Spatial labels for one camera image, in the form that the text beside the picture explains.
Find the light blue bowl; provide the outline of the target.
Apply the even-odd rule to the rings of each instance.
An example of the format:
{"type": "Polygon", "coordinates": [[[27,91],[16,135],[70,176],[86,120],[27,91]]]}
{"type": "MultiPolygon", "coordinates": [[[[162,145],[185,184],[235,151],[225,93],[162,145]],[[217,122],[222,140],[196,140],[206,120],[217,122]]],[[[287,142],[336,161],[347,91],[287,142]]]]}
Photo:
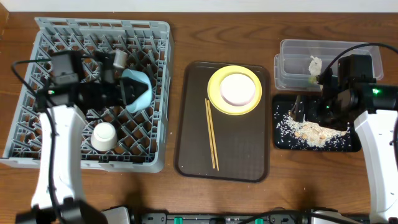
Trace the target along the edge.
{"type": "Polygon", "coordinates": [[[150,106],[152,85],[144,72],[125,69],[119,81],[122,100],[128,112],[136,113],[150,106]]]}

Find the rice food waste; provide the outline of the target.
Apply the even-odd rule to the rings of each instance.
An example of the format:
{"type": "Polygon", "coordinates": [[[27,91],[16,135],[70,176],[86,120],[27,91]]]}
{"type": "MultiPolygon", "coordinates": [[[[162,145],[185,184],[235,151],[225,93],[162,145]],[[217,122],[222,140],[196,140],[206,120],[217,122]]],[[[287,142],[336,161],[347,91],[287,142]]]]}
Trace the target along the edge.
{"type": "Polygon", "coordinates": [[[281,149],[295,150],[331,150],[336,146],[351,144],[349,128],[337,131],[324,128],[317,123],[293,120],[290,110],[282,111],[278,106],[273,115],[276,122],[274,128],[274,143],[281,149]]]}

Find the green snack wrapper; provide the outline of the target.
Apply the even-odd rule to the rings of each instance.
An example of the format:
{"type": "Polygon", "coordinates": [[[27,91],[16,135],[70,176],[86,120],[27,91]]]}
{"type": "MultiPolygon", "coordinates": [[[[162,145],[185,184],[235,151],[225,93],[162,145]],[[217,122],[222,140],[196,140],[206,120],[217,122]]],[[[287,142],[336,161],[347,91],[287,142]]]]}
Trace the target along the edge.
{"type": "Polygon", "coordinates": [[[317,76],[311,76],[308,79],[308,82],[312,85],[318,85],[318,77],[317,76]]]}

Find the white tissue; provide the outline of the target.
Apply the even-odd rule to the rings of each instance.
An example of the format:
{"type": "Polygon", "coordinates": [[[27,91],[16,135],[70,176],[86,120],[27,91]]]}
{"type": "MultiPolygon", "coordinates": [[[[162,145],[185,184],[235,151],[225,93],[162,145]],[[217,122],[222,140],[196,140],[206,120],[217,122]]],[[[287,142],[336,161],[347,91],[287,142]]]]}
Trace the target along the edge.
{"type": "Polygon", "coordinates": [[[312,76],[318,76],[322,71],[322,60],[318,57],[310,56],[311,62],[308,66],[308,70],[312,76]]]}

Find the white cup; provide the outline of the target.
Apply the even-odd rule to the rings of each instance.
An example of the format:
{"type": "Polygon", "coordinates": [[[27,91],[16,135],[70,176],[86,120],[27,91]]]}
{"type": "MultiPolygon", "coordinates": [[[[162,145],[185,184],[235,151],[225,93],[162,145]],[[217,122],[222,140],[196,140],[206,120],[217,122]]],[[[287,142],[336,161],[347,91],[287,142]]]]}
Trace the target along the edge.
{"type": "Polygon", "coordinates": [[[102,122],[94,127],[91,134],[91,145],[97,151],[111,150],[116,146],[117,141],[116,129],[111,123],[102,122]]]}

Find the pink small plate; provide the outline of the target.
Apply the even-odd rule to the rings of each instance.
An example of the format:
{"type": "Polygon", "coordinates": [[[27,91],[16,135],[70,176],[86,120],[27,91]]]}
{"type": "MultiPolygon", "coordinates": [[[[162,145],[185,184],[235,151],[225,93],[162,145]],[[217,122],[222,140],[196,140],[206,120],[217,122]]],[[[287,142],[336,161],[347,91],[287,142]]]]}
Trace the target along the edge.
{"type": "Polygon", "coordinates": [[[221,97],[230,105],[249,104],[256,93],[254,81],[247,75],[235,73],[224,78],[220,85],[221,97]]]}

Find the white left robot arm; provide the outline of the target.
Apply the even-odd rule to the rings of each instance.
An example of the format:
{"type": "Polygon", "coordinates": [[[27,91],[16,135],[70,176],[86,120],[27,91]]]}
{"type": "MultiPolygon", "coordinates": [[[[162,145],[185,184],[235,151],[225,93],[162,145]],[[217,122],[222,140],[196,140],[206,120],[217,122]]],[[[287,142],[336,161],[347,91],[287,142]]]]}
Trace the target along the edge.
{"type": "Polygon", "coordinates": [[[77,50],[49,57],[53,75],[34,91],[42,130],[39,179],[31,210],[16,215],[17,223],[130,223],[126,207],[103,212],[85,200],[81,182],[81,142],[86,113],[122,106],[131,113],[144,110],[152,101],[149,77],[126,66],[127,53],[96,51],[99,76],[85,81],[83,61],[77,50]]]}

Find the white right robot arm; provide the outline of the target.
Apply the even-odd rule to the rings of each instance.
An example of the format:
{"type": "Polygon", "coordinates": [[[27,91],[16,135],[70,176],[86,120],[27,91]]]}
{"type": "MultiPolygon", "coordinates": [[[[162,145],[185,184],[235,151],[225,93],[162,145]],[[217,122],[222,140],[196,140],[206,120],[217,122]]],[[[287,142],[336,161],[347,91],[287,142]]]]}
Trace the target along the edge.
{"type": "Polygon", "coordinates": [[[397,223],[397,86],[378,84],[369,55],[337,56],[317,76],[317,100],[299,95],[290,112],[297,122],[346,130],[353,125],[363,149],[371,193],[371,223],[397,223]]]}

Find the black waste tray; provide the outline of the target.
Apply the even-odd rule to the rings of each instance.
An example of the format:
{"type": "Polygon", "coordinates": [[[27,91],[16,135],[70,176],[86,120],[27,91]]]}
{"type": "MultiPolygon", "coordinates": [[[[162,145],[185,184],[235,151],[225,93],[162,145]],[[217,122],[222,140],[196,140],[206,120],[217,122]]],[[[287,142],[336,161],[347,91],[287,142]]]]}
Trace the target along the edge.
{"type": "Polygon", "coordinates": [[[279,149],[358,152],[361,143],[349,124],[346,131],[336,131],[315,122],[296,122],[290,115],[296,95],[276,95],[272,99],[273,142],[279,149]]]}

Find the grey dish rack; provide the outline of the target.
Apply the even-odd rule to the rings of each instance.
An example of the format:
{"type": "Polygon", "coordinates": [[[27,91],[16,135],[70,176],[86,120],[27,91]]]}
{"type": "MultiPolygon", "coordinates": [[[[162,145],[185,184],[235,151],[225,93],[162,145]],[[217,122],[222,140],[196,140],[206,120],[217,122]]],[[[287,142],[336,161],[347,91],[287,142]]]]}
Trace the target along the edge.
{"type": "Polygon", "coordinates": [[[172,76],[173,40],[170,26],[161,21],[36,18],[40,30],[34,42],[14,120],[1,162],[11,167],[40,168],[42,130],[34,91],[53,75],[49,57],[64,50],[86,55],[85,81],[98,78],[100,66],[94,52],[122,50],[128,69],[144,72],[152,85],[150,106],[130,113],[122,106],[90,109],[81,142],[81,166],[118,172],[152,172],[164,167],[167,107],[172,76]],[[94,127],[111,123],[118,137],[116,146],[101,152],[91,145],[94,127]]]}

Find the wooden chopstick right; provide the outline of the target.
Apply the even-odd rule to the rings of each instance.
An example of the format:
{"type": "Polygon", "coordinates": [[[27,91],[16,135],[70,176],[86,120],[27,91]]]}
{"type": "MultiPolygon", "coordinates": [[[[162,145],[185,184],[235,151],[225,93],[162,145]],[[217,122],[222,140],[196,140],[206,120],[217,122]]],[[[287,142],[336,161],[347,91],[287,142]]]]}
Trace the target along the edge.
{"type": "Polygon", "coordinates": [[[213,144],[215,164],[216,164],[217,171],[219,171],[220,168],[219,168],[219,162],[218,162],[216,139],[215,139],[215,132],[214,132],[214,126],[213,126],[213,120],[212,120],[212,113],[211,113],[211,104],[210,104],[210,100],[206,100],[206,102],[207,102],[207,107],[208,107],[208,114],[209,114],[208,116],[209,116],[209,124],[210,124],[210,129],[211,129],[211,139],[212,139],[212,144],[213,144]]]}

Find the wooden chopstick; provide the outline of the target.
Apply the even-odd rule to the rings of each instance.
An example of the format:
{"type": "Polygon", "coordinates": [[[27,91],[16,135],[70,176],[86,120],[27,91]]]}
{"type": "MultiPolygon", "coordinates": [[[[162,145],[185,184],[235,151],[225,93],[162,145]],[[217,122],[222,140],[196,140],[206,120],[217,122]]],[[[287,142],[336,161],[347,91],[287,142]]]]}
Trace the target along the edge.
{"type": "Polygon", "coordinates": [[[205,98],[205,111],[206,111],[206,122],[207,122],[207,127],[208,127],[208,137],[209,137],[209,142],[210,142],[212,168],[215,169],[216,164],[215,164],[215,157],[214,157],[214,150],[213,150],[213,141],[212,141],[212,136],[211,136],[210,117],[208,114],[208,104],[207,104],[206,98],[205,98]]]}
{"type": "Polygon", "coordinates": [[[215,164],[216,164],[217,171],[219,171],[220,168],[219,168],[219,162],[218,162],[216,139],[215,139],[215,132],[214,132],[214,126],[213,126],[213,120],[212,120],[212,113],[211,113],[211,104],[210,104],[210,100],[206,100],[206,102],[207,102],[207,107],[208,107],[208,114],[209,114],[208,116],[209,116],[209,124],[210,124],[210,129],[211,129],[211,139],[212,139],[212,144],[213,144],[215,164]]]}

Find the yellow plate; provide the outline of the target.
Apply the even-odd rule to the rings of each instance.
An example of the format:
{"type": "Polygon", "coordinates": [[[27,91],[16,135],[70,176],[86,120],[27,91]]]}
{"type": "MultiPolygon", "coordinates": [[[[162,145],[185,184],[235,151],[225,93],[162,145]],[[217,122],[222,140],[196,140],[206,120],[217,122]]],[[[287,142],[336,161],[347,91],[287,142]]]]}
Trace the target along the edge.
{"type": "Polygon", "coordinates": [[[252,111],[259,104],[262,96],[262,86],[260,79],[250,69],[239,65],[228,65],[218,69],[214,74],[212,74],[208,82],[207,93],[208,99],[216,109],[225,114],[237,116],[252,111]],[[220,95],[220,85],[222,80],[228,75],[235,73],[247,75],[254,81],[256,86],[256,93],[253,100],[244,106],[230,105],[220,95]]]}

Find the wooden chopstick left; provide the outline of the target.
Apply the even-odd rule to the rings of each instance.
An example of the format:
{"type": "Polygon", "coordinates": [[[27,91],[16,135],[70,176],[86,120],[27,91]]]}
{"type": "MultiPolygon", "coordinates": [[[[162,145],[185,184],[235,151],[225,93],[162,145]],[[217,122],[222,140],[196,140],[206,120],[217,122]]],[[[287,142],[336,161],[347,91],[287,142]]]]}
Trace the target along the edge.
{"type": "Polygon", "coordinates": [[[206,111],[206,122],[207,122],[207,127],[208,127],[208,137],[209,137],[209,142],[210,142],[212,168],[215,169],[216,164],[215,164],[215,157],[214,157],[214,150],[213,150],[213,141],[212,141],[212,136],[211,136],[210,117],[208,114],[208,104],[207,104],[206,98],[205,98],[205,111],[206,111]]]}

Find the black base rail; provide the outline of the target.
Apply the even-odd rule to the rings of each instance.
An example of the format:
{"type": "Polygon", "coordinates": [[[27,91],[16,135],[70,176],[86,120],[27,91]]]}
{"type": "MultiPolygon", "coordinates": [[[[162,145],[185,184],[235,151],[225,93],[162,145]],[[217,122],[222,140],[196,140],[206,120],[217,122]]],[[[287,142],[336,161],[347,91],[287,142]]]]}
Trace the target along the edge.
{"type": "MultiPolygon", "coordinates": [[[[143,213],[134,215],[127,207],[113,207],[104,210],[103,214],[109,223],[140,223],[140,224],[238,224],[251,218],[251,215],[238,214],[172,214],[164,212],[143,213]]],[[[288,224],[288,223],[327,223],[319,218],[300,215],[272,214],[257,218],[252,223],[288,224]]]]}

